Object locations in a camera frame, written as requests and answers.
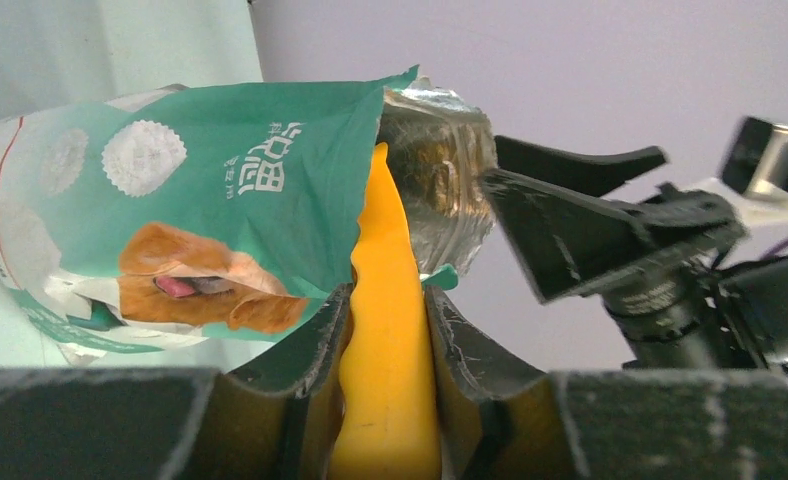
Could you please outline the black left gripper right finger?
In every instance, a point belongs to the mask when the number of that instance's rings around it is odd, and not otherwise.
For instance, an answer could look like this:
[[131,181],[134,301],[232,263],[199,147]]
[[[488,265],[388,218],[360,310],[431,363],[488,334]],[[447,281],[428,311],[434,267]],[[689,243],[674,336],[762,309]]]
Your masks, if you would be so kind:
[[788,379],[542,372],[425,291],[447,479],[788,479]]

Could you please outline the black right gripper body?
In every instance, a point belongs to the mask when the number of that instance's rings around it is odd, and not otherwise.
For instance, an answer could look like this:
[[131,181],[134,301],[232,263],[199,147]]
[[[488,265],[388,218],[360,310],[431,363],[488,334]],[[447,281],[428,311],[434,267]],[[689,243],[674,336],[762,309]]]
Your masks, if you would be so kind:
[[592,207],[617,221],[630,238],[630,257],[598,275],[594,292],[609,292],[665,273],[710,250],[727,250],[747,236],[734,206],[704,190],[664,184],[652,203],[594,197]]

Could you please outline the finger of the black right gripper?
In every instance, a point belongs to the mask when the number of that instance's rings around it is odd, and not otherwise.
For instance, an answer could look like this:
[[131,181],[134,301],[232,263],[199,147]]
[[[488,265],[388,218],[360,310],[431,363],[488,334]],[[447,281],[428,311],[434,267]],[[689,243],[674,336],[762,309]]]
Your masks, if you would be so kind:
[[503,135],[495,136],[494,141],[501,169],[594,197],[611,193],[667,163],[665,152],[656,146],[591,155]]
[[652,251],[635,207],[502,169],[481,189],[536,296],[548,303],[603,291],[609,276]]

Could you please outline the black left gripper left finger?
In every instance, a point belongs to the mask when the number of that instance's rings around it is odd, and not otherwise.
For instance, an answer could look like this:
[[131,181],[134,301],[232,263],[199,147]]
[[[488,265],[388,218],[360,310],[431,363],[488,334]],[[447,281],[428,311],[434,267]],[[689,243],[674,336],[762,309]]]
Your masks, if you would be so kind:
[[0,479],[321,479],[352,286],[250,362],[0,369]]

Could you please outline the yellow plastic scoop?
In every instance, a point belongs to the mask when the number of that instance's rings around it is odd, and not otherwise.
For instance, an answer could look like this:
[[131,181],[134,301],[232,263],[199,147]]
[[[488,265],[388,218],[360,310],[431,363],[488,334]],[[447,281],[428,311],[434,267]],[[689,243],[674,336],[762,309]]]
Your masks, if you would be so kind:
[[422,284],[388,147],[373,151],[351,253],[352,335],[339,365],[345,411],[330,479],[437,479],[440,426]]

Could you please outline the green white pet food bag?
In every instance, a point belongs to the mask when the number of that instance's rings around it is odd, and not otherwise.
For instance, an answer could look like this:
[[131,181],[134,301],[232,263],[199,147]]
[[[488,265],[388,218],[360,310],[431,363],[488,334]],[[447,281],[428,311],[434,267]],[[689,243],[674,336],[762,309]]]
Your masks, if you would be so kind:
[[[408,148],[458,124],[475,212],[405,203]],[[0,281],[71,364],[279,342],[351,281],[380,143],[421,282],[454,288],[494,225],[476,182],[497,163],[492,126],[416,69],[172,85],[0,121]]]

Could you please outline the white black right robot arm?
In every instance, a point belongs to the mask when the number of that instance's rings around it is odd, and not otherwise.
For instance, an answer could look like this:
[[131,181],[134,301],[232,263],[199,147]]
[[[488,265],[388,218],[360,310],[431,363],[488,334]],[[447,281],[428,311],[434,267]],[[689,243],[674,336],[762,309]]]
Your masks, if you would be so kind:
[[610,198],[664,165],[650,146],[579,154],[498,135],[480,188],[541,303],[600,298],[637,368],[788,371],[788,255],[720,263],[747,232],[707,190]]

